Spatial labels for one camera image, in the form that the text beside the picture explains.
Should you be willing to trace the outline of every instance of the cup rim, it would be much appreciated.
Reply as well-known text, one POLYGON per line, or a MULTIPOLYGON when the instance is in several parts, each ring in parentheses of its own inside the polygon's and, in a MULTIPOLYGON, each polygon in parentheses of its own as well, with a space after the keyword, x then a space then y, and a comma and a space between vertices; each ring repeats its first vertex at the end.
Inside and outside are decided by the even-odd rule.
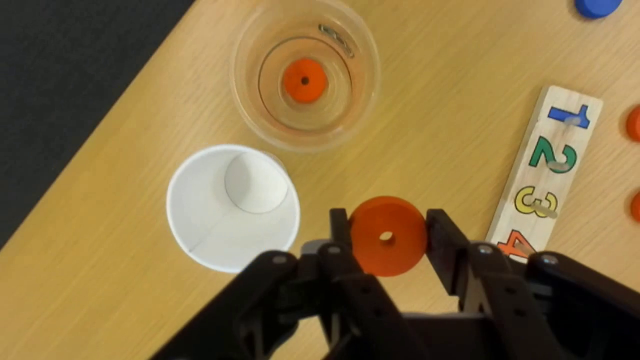
POLYGON ((174 195, 173 195, 173 194, 177 194, 180 174, 184 174, 184 171, 187 171, 190 166, 195 166, 198 160, 209 157, 209 156, 217 156, 217 153, 228 152, 228 149, 239 152, 239 156, 243 156, 243 153, 256 153, 256 156, 260 156, 260 157, 266 157, 266 160, 271 160, 271 161, 275 164, 275 167, 284 176, 287 185, 288 185, 288 191, 290 191, 290 195, 293 195, 293 203, 294 203, 293 209, 290 209, 290 211, 294 213, 294 223, 293 223, 290 236, 287 238, 287 246, 282 246, 282 248, 279 248, 279 249, 290 249, 293 243, 296 242, 299 231, 300 231, 300 198, 299 198, 299 190, 296 190, 293 177, 288 176, 288 171, 284 169, 282 161, 281 161, 279 157, 266 153, 266 152, 256 149, 256 147, 248 147, 248 145, 241 145, 241 144, 217 144, 217 145, 209 145, 209 147, 202 147, 202 149, 190 153, 190 156, 188 156, 187 160, 182 160, 182 164, 174 169, 174 174, 173 174, 173 177, 170 177, 170 181, 169 181, 167 206, 164 206, 164 209, 167 209, 167 217, 169 217, 169 227, 170 227, 174 240, 179 242, 179 246, 182 248, 184 253, 188 253, 193 259, 196 259, 198 264, 202 264, 202 265, 206 265, 206 267, 210 267, 210 270, 218 270, 218 271, 226 271, 226 274, 239 274, 239 271, 243 271, 243 267, 230 267, 230 265, 210 264, 210 261, 200 259, 196 253, 193 253, 193 252, 187 248, 187 243, 184 243, 184 236, 180 236, 180 231, 179 231, 179 223, 177 223, 177 219, 174 219, 174 209, 173 209, 173 207, 174 207, 174 199, 173 199, 174 195))

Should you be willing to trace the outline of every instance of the wooden table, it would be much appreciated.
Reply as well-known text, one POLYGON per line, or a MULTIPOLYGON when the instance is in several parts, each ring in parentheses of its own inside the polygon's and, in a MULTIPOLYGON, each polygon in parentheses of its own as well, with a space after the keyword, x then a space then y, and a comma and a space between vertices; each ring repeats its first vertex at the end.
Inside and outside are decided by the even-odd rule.
MULTIPOLYGON (((558 219, 553 249, 640 290, 640 145, 622 134, 640 101, 640 2, 603 22, 571 0, 348 0, 377 35, 384 80, 369 126, 321 153, 269 145, 230 93, 230 51, 252 0, 200 0, 0 252, 0 358, 148 358, 230 275, 177 246, 164 194, 193 152, 224 141, 276 153, 299 185, 293 248, 329 236, 329 207, 395 194, 446 207, 483 240, 537 98, 561 83, 605 114, 558 219)), ((403 310, 449 312, 425 259, 384 279, 403 310)), ((324 351, 314 320, 276 358, 324 351)))

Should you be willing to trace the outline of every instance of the number 3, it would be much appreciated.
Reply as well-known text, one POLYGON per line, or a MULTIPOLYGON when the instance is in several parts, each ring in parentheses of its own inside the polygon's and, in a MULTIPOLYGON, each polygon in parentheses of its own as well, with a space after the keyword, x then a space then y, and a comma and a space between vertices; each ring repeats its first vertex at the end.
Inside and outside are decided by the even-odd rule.
POLYGON ((542 198, 532 198, 537 191, 537 185, 524 185, 519 190, 514 198, 514 206, 520 213, 537 213, 538 217, 555 217, 558 209, 558 195, 555 191, 547 191, 542 198))

